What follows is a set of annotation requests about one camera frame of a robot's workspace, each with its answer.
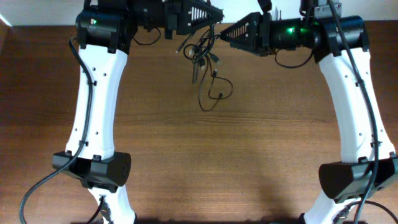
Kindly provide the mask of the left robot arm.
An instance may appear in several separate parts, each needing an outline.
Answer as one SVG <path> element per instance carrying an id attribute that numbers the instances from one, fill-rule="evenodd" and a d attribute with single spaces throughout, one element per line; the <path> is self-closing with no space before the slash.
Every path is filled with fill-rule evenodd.
<path id="1" fill-rule="evenodd" d="M 160 29 L 166 39 L 222 21 L 223 11 L 205 1 L 85 1 L 76 18 L 81 67 L 73 130 L 53 168 L 95 197 L 104 223 L 135 223 L 127 196 L 131 156 L 114 148 L 113 128 L 121 76 L 139 27 Z"/>

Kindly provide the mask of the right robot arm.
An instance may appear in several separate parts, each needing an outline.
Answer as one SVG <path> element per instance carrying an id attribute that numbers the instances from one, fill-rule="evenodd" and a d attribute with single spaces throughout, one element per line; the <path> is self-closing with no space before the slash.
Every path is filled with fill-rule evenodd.
<path id="1" fill-rule="evenodd" d="M 344 223 L 397 181 L 397 153 L 381 119 L 370 68 L 369 38 L 359 16 L 343 17 L 338 1 L 302 1 L 300 17 L 273 19 L 270 1 L 221 33 L 233 48 L 265 57 L 306 47 L 328 84 L 338 120 L 341 159 L 322 164 L 322 190 L 299 223 Z"/>

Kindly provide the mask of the black cable white plug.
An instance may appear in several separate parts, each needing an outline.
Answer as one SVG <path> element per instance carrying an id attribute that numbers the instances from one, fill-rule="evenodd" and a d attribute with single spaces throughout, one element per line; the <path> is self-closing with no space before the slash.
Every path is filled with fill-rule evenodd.
<path id="1" fill-rule="evenodd" d="M 204 112 L 212 111 L 223 97 L 222 93 L 219 93 L 216 97 L 211 95 L 213 83 L 216 77 L 210 62 L 210 53 L 216 40 L 217 35 L 215 34 L 215 25 L 211 25 L 210 28 L 199 38 L 197 43 L 188 44 L 183 48 L 184 57 L 193 64 L 192 84 L 194 85 L 200 80 L 198 87 L 198 104 L 200 109 Z M 205 108 L 201 103 L 201 92 L 204 86 L 205 78 L 209 73 L 211 73 L 212 76 L 212 83 L 210 84 L 208 90 L 208 98 L 215 100 L 215 102 L 210 108 Z"/>

